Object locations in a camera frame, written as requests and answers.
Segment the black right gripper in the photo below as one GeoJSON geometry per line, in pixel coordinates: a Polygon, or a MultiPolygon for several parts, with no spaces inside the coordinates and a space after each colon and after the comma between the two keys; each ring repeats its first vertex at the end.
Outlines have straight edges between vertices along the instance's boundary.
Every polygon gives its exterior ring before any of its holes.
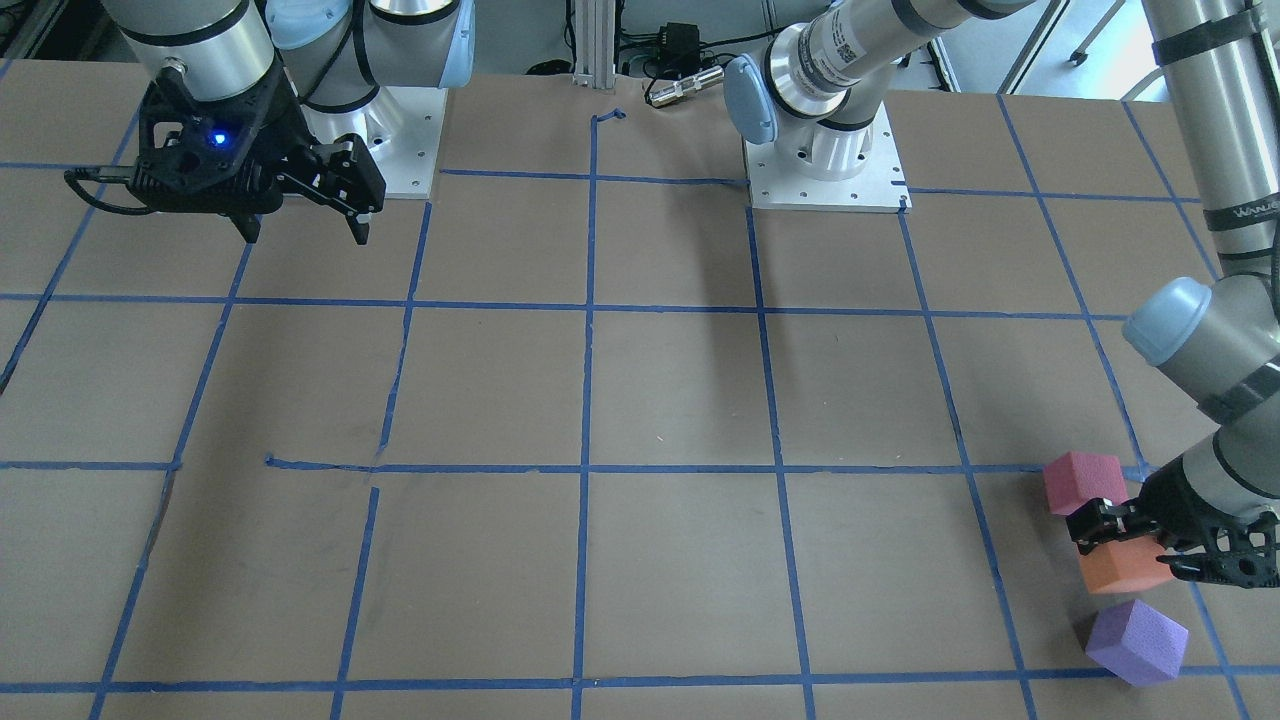
{"type": "Polygon", "coordinates": [[[248,245],[287,192],[338,211],[365,246],[387,197],[361,135],[317,143],[284,70],[221,100],[197,100],[186,70],[159,70],[140,102],[134,164],[77,167],[65,182],[90,206],[120,215],[228,217],[248,245]]]}

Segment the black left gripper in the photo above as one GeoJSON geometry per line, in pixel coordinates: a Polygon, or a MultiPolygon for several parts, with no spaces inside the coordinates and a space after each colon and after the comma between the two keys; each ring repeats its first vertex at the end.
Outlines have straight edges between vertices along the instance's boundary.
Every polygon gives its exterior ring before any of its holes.
{"type": "Polygon", "coordinates": [[[1190,488],[1180,465],[1149,475],[1137,498],[1120,503],[1091,498],[1066,516],[1080,556],[1103,544],[1156,537],[1166,553],[1157,561],[1179,580],[1276,588],[1277,514],[1263,509],[1253,521],[1219,511],[1190,488]]]}

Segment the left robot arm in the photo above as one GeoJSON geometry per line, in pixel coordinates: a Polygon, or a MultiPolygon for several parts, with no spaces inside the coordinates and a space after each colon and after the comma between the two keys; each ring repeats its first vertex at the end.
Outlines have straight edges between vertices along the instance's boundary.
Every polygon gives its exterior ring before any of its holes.
{"type": "MultiPolygon", "coordinates": [[[[892,61],[1021,1],[832,1],[724,68],[735,129],[762,160],[820,190],[870,164],[892,61]]],[[[1123,337],[1213,427],[1134,498],[1070,503],[1082,557],[1152,539],[1179,580],[1277,585],[1277,18],[1275,1],[1144,1],[1199,202],[1206,283],[1179,277],[1123,337]]]]}

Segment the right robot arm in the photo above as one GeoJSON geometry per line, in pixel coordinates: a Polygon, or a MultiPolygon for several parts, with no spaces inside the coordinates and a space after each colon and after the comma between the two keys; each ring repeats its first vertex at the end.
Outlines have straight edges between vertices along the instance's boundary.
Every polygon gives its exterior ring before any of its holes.
{"type": "Polygon", "coordinates": [[[150,82],[128,167],[67,186],[123,217],[218,215],[247,243],[289,196],[366,245],[388,163],[426,161],[394,88],[444,94],[474,73],[471,1],[106,1],[150,82]]]}

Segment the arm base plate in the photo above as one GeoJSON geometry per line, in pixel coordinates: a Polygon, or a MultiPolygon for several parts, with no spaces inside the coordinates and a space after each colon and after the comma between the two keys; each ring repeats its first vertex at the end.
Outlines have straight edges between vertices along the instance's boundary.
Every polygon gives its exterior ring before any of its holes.
{"type": "Polygon", "coordinates": [[[913,200],[884,105],[855,131],[787,120],[772,143],[742,143],[762,210],[905,213],[913,200]]]}
{"type": "Polygon", "coordinates": [[[387,182],[388,199],[430,199],[440,149],[447,88],[380,87],[360,108],[326,111],[305,108],[321,141],[357,133],[387,182]]]}

